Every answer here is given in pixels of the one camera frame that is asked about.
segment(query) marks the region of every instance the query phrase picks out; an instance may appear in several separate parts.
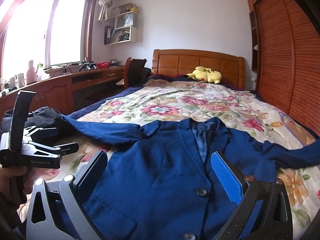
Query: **screw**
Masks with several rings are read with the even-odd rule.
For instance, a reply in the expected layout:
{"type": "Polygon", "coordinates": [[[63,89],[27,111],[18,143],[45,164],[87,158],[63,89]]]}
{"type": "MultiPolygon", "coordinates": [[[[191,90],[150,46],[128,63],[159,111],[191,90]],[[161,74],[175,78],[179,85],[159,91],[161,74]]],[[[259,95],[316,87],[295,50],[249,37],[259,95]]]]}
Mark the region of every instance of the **screw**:
{"type": "Polygon", "coordinates": [[[41,185],[43,183],[43,179],[37,179],[36,180],[36,185],[41,185]]]}
{"type": "Polygon", "coordinates": [[[278,183],[278,184],[283,184],[283,180],[282,179],[280,179],[280,178],[276,178],[276,183],[278,183]]]}
{"type": "Polygon", "coordinates": [[[245,179],[247,180],[247,181],[254,181],[254,176],[252,176],[252,175],[247,175],[247,176],[245,176],[245,179]]]}
{"type": "Polygon", "coordinates": [[[64,181],[71,181],[73,179],[73,175],[69,174],[69,175],[65,176],[63,179],[64,179],[64,181]]]}

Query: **blazer pocket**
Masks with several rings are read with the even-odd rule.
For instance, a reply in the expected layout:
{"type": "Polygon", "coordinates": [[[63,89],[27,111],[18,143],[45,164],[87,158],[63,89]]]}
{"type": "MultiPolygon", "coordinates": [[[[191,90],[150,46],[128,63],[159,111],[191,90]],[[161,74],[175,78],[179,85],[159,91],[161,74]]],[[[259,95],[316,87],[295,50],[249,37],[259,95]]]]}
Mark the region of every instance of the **blazer pocket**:
{"type": "Polygon", "coordinates": [[[100,202],[100,205],[94,205],[89,210],[88,215],[95,226],[107,240],[124,240],[133,232],[137,224],[129,217],[119,213],[115,209],[100,202]]]}

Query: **blue gripper pad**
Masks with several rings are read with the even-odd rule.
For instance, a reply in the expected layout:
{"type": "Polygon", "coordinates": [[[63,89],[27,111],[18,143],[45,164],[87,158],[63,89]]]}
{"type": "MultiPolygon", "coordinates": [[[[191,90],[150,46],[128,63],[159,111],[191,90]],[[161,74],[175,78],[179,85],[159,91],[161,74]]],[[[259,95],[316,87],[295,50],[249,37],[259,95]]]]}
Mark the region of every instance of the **blue gripper pad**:
{"type": "Polygon", "coordinates": [[[219,153],[214,152],[211,155],[211,166],[216,173],[220,183],[227,193],[230,201],[240,204],[242,200],[242,185],[231,171],[229,166],[220,157],[219,153]]]}

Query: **navy blue blazer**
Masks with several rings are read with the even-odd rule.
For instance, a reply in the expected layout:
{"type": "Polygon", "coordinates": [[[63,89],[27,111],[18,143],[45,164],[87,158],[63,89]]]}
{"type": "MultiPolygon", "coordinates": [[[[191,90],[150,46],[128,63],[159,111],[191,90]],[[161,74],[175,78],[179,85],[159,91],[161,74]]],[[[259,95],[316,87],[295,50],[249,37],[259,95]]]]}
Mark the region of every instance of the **navy blue blazer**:
{"type": "Polygon", "coordinates": [[[276,168],[320,163],[319,140],[298,150],[206,122],[134,124],[77,122],[78,131],[117,146],[89,201],[83,204],[107,240],[212,240],[236,208],[210,164],[222,151],[244,175],[273,182],[276,168]]]}

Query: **yellow stuffed toy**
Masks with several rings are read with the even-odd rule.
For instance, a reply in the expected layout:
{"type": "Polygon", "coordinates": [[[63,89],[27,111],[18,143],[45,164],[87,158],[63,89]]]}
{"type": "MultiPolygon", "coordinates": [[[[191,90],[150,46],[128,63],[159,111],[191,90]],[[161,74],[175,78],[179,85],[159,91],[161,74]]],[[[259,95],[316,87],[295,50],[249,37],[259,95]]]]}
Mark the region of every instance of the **yellow stuffed toy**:
{"type": "Polygon", "coordinates": [[[222,78],[220,72],[205,67],[196,67],[192,74],[187,74],[190,78],[201,82],[219,84],[222,78]]]}

